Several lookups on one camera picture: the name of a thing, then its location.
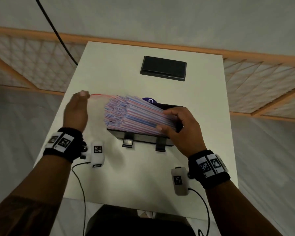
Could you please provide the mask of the black open straw box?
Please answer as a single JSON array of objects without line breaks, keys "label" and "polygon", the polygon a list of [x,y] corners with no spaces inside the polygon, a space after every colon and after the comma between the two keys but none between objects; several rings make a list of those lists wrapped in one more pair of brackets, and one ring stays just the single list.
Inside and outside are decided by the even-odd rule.
[{"label": "black open straw box", "polygon": [[122,147],[132,148],[134,142],[154,144],[155,150],[158,152],[165,152],[166,147],[174,146],[173,142],[166,136],[140,134],[129,131],[119,131],[106,128],[117,139],[123,140]]}]

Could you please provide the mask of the person's black clothing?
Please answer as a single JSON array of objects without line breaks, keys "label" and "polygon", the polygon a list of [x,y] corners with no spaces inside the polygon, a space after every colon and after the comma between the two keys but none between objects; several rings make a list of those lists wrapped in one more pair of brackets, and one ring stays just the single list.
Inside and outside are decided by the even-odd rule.
[{"label": "person's black clothing", "polygon": [[103,205],[89,220],[85,236],[196,236],[185,217],[156,213],[143,218],[136,209]]}]

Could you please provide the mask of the wooden lattice railing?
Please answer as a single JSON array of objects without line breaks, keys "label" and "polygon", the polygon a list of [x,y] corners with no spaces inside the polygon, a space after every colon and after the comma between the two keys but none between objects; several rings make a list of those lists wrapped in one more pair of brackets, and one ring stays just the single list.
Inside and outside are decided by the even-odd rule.
[{"label": "wooden lattice railing", "polygon": [[[231,115],[295,122],[295,56],[60,34],[78,62],[90,41],[223,57]],[[0,88],[63,96],[76,66],[52,32],[0,27]]]}]

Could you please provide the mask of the black right wristband with markers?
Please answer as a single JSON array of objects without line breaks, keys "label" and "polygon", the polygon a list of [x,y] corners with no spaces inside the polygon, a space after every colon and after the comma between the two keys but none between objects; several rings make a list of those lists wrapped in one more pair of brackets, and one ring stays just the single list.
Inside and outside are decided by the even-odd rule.
[{"label": "black right wristband with markers", "polygon": [[188,158],[189,175],[205,190],[231,179],[219,156],[211,150],[197,152]]}]

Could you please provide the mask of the black left wristband with markers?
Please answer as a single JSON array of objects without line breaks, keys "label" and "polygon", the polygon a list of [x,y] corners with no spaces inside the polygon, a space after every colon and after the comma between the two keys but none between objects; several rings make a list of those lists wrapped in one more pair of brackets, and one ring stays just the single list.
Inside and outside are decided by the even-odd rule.
[{"label": "black left wristband with markers", "polygon": [[43,156],[54,155],[73,163],[86,152],[87,144],[82,132],[74,128],[62,127],[51,135],[45,145]]}]

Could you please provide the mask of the black wristband with markers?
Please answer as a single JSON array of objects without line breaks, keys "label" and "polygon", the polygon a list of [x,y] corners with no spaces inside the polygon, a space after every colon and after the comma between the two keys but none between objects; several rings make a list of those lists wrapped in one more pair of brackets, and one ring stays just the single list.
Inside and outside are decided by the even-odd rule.
[{"label": "black wristband with markers", "polygon": [[211,150],[197,152],[188,158],[189,175],[205,190],[231,179],[219,156]]},{"label": "black wristband with markers", "polygon": [[62,127],[51,135],[45,145],[43,156],[54,155],[73,163],[86,152],[87,144],[82,132],[74,128]]}]

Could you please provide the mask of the person's left forearm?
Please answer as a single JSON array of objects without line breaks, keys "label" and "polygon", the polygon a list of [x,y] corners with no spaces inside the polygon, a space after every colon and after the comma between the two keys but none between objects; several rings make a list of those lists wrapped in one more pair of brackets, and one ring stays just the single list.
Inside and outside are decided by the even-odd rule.
[{"label": "person's left forearm", "polygon": [[0,203],[0,236],[49,236],[63,200],[72,163],[43,156]]}]

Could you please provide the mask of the person's right hand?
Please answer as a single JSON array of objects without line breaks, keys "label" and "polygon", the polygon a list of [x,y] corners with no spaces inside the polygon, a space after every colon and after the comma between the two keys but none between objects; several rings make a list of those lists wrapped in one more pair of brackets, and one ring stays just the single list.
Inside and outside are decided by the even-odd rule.
[{"label": "person's right hand", "polygon": [[201,128],[192,113],[186,107],[173,107],[165,110],[164,115],[174,115],[182,123],[183,128],[176,137],[169,137],[177,149],[186,157],[206,150]]}]

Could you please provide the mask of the bundle of striped drinking straws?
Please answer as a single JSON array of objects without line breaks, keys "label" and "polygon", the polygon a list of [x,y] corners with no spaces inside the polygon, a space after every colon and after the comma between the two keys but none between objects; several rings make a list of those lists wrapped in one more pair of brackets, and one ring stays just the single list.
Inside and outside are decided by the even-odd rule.
[{"label": "bundle of striped drinking straws", "polygon": [[165,125],[177,131],[177,117],[164,115],[160,107],[139,97],[112,97],[104,110],[104,123],[109,130],[163,136],[156,127]]}]

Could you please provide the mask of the person's left hand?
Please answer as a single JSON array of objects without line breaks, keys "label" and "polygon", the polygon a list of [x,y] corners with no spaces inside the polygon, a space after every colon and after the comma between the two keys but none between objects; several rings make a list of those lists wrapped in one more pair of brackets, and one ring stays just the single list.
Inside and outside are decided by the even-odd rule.
[{"label": "person's left hand", "polygon": [[66,105],[63,114],[63,127],[73,128],[83,133],[88,121],[88,99],[80,98],[79,93],[75,93]]}]

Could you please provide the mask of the black flat box lid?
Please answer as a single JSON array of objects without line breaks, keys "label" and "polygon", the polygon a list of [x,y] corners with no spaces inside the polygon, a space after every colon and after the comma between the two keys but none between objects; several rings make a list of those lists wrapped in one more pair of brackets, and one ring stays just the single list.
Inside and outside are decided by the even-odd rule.
[{"label": "black flat box lid", "polygon": [[177,60],[145,56],[140,70],[141,75],[185,81],[187,63]]}]

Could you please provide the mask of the person's right forearm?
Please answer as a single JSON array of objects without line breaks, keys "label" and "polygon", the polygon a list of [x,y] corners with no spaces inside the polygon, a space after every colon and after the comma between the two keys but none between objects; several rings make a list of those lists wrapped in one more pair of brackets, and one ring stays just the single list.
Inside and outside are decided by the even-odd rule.
[{"label": "person's right forearm", "polygon": [[282,236],[232,181],[205,192],[221,236]]}]

